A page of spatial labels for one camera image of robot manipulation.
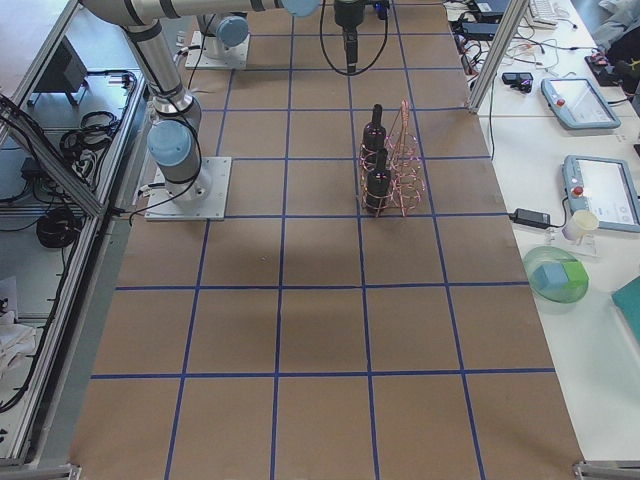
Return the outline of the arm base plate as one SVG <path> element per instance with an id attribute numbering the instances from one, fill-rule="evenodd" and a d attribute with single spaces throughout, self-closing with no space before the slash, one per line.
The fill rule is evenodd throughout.
<path id="1" fill-rule="evenodd" d="M 195 31 L 191 45 L 197 49 L 191 50 L 185 61 L 189 70 L 244 70 L 247 65 L 250 36 L 239 45 L 229 47 L 217 38 L 207 38 L 202 43 L 202 34 Z"/>
<path id="2" fill-rule="evenodd" d="M 189 190 L 188 184 L 161 186 L 149 196 L 148 221 L 222 221 L 225 218 L 231 177 L 231 157 L 204 157 L 200 174 Z"/>

